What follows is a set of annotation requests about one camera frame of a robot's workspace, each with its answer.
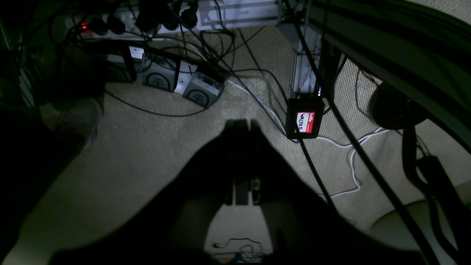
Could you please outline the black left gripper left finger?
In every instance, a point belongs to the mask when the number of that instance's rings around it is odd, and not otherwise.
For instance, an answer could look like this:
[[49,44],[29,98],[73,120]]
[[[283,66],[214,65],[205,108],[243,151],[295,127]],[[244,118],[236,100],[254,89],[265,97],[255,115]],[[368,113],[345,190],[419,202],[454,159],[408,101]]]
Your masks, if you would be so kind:
[[103,239],[55,254],[57,264],[207,264],[209,226],[232,194],[240,122],[229,120],[146,206]]

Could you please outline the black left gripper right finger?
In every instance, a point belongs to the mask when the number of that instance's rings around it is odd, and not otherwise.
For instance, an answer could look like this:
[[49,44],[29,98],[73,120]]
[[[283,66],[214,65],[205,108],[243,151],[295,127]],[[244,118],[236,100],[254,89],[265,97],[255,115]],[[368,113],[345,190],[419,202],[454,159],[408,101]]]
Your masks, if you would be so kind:
[[253,169],[261,179],[259,206],[273,243],[264,264],[422,264],[416,251],[379,243],[328,205],[250,121]]

